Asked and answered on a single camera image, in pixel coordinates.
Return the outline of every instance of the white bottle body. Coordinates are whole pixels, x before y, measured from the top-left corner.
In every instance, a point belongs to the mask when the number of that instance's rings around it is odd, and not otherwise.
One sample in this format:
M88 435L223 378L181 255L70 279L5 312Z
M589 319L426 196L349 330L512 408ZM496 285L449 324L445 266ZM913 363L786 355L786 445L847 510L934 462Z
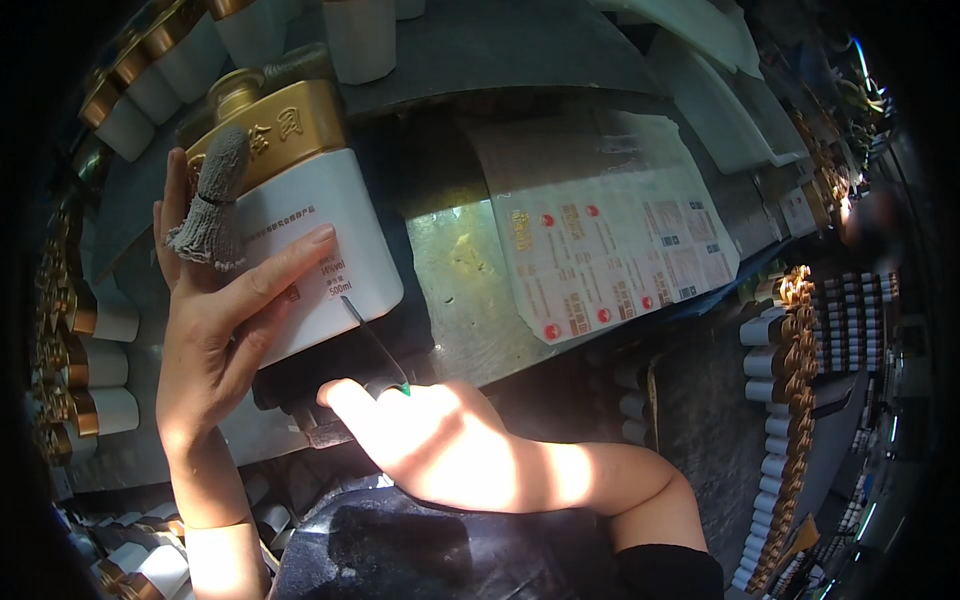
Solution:
M403 299L403 282L376 219L353 150L324 153L287 169L237 201L246 269L325 223L337 231L330 257L301 276L287 320L261 367L353 329L338 296L366 321Z

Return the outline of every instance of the finger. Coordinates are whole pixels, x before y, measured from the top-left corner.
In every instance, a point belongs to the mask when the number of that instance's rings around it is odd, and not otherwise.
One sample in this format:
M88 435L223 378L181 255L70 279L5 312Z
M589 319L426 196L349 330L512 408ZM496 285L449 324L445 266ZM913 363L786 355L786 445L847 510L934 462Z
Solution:
M371 438L376 426L376 400L356 381L340 379L323 384L317 392L317 403L333 409L358 441Z
M333 252L336 233L321 225L217 292L223 325L235 328L256 314L321 258Z
M229 391L245 392L250 387L289 310L290 302L285 296L279 296L234 333L236 341L230 346L223 378L223 385L228 386Z

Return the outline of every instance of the bottle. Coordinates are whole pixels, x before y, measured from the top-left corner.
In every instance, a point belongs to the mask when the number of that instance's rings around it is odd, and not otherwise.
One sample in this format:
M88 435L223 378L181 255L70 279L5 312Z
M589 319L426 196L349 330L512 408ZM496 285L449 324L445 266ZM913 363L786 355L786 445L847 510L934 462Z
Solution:
M294 301L261 366L357 326L337 296L347 294L366 321L403 298L403 284L373 212L353 150L347 147L333 84L305 81L261 98L263 75L234 71L207 96L217 127L187 150L197 172L226 127L250 133L237 225L251 269L313 228L332 223L337 250L288 289Z
M54 423L42 434L43 458L52 467L74 467L97 451L96 438L81 438L68 422Z
M71 390L70 423L82 437L106 436L136 429L140 411L126 388Z
M276 0L206 0L206 5L238 69L260 68L283 56L287 19Z
M172 545L161 545L151 550L136 571L119 582L119 597L172 600L189 577L190 569L180 551Z
M792 346L757 346L743 359L748 377L779 378L792 375L804 363L800 343Z
M756 317L740 326L740 344L744 346L783 345L800 334L793 315Z
M116 387L127 383L127 355L116 342L60 331L54 353L68 388Z
M86 281L70 277L54 295L51 320L63 321L66 330L101 340L132 342L140 318L120 292L105 286L91 288Z
M154 138L154 124L140 108L101 75L86 94L80 120L127 162L134 162Z
M163 125L180 108L180 97L143 47L143 37L134 35L120 50L109 70L121 94L133 100L154 125Z
M97 561L90 568L100 581L104 591L114 594L119 590L117 584L147 559L147 549L138 543L127 541L119 548L107 554L105 559Z
M326 43L341 84L365 84L394 70L394 0L324 0L324 18Z
M177 0L161 12L143 35L143 47L187 104L203 98L227 60L203 0Z

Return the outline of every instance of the gray surface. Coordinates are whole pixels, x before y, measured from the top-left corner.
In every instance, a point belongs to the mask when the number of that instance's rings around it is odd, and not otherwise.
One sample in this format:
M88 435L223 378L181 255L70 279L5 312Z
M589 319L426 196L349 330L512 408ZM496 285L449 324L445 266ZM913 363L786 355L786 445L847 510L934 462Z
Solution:
M315 41L324 41L319 10L290 24L287 48ZM397 22L396 62L383 79L341 86L350 117L505 87L662 95L643 56L587 0L431 2L423 17ZM225 71L230 68L228 60ZM151 205L161 198L166 155L176 145L174 129L188 110L182 108L157 128L135 163L114 159L98 222L103 235L93 254L95 278L103 277L150 225Z
M672 104L617 97L610 99L610 106L665 114L680 124L681 137L703 173L724 225L744 256L776 240L751 176L719 174ZM357 152L373 200L396 206L407 218L415 267L436 342L429 359L439 378L461 378L483 386L589 339L587 336L550 347L540 342L517 315L483 171L466 138L452 127L448 115L438 111L415 119L395 148L389 142L380 143L380 139L374 135L370 144L358 140ZM368 156L371 146L379 152L386 146L386 152L397 154L377 162ZM376 170L383 162L402 171L396 185L385 183L393 174ZM157 189L161 188L162 184L158 184ZM144 210L149 219L149 205ZM143 234L115 271L118 286L141 312L141 334L129 346L128 386L140 405L141 425L133 432L104 438L91 461L70 470L75 492L169 479L153 418L168 294L158 268L150 263L151 244L150 234ZM742 372L739 363L735 372ZM736 404L737 411L744 410L739 406L742 401ZM293 420L278 410L257 410L248 394L222 429L234 460L245 465L304 448L305 440L292 429L293 425ZM334 435L329 442L345 440L342 435ZM763 446L762 441L754 445L761 449ZM709 488L715 484L704 485ZM756 482L751 482L750 487L755 488Z

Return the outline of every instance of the gold bottle top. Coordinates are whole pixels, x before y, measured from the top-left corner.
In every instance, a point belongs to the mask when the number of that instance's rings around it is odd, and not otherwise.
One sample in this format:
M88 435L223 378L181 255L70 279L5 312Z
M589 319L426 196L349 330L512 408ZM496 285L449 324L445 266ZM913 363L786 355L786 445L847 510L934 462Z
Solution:
M120 91L107 79L106 74L100 74L86 94L78 116L84 125L96 131L119 101Z
M143 35L143 47L153 60L170 51L193 31L206 13L200 0L177 0L161 12Z
M217 126L186 152L194 186L206 149L225 127L240 127L250 137L250 163L241 194L307 158L346 148L333 84L297 82L261 98L262 85L260 71L240 69L210 88L207 101Z
M244 10L255 0L206 0L206 7L210 10L210 16L214 21L226 18L235 12Z

